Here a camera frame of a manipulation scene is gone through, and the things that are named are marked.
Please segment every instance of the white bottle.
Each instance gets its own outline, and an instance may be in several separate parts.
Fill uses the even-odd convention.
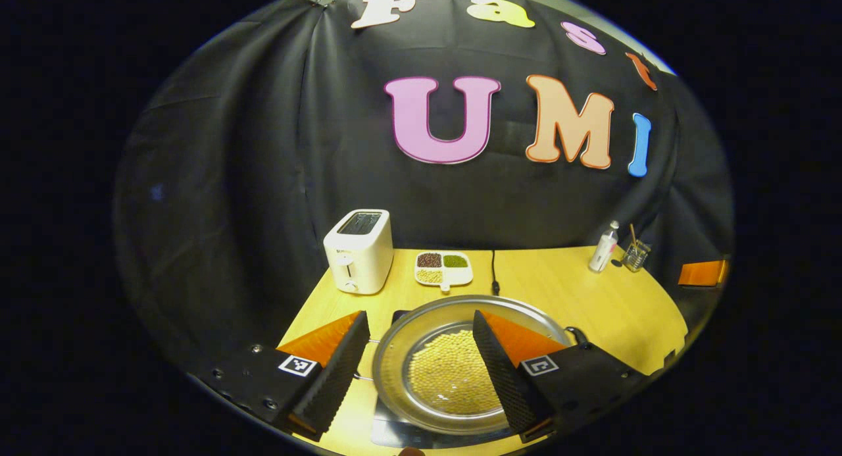
[[[614,252],[614,247],[617,246],[617,240],[620,237],[617,234],[617,229],[620,228],[620,223],[611,221],[611,228],[602,233],[599,238],[599,243],[596,244],[596,252],[593,252],[593,257],[587,267],[590,270],[600,273],[608,264],[608,259],[611,258],[611,253]]]

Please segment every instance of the metal tray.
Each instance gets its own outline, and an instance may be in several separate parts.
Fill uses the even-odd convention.
[[[510,298],[487,295],[446,297],[418,307],[398,319],[382,337],[372,363],[377,392],[389,410],[414,425],[450,435],[476,435],[508,426],[503,408],[476,415],[452,415],[424,405],[412,396],[407,367],[413,352],[434,337],[473,327],[476,310],[487,311],[570,345],[564,330],[535,307]]]

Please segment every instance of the beans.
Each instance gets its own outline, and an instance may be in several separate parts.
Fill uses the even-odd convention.
[[[437,336],[412,355],[410,390],[424,404],[454,415],[476,415],[500,407],[473,332]]]
[[[467,267],[468,261],[459,255],[445,255],[445,267]]]
[[[441,267],[441,255],[427,252],[418,256],[419,267]]]
[[[421,282],[441,283],[441,270],[418,270],[418,279]]]

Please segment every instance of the wooden table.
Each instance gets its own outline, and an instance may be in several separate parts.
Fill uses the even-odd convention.
[[[602,273],[590,271],[587,262],[594,251],[595,246],[500,250],[494,259],[500,296],[532,304],[561,327],[575,326],[583,330],[591,342],[650,375],[664,366],[667,354],[671,351],[678,354],[683,348],[687,325],[676,304],[646,270],[632,273],[626,267],[608,264]],[[460,250],[470,259],[474,278],[467,285],[451,286],[446,295],[435,286],[415,282],[413,267],[418,252],[421,250],[395,249],[388,279],[375,295],[339,291],[327,270],[280,344],[361,309],[368,313],[371,339],[378,340],[391,326],[392,313],[398,309],[415,309],[445,296],[491,294],[490,250]],[[622,255],[623,250],[616,247],[612,258],[619,259]],[[572,335],[568,337],[575,342]],[[375,344],[368,345],[358,366],[366,377],[370,376],[375,350]],[[355,379],[321,442],[295,437],[336,453],[394,456],[400,449],[377,446],[370,441],[376,399],[373,383]],[[473,446],[471,451],[496,455],[521,447],[524,444],[515,435]],[[425,449],[424,453],[427,456],[464,454],[465,447]]]

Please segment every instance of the toaster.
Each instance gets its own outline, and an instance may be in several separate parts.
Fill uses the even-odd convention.
[[[380,291],[395,255],[389,211],[350,211],[325,236],[324,251],[336,288],[361,295]]]

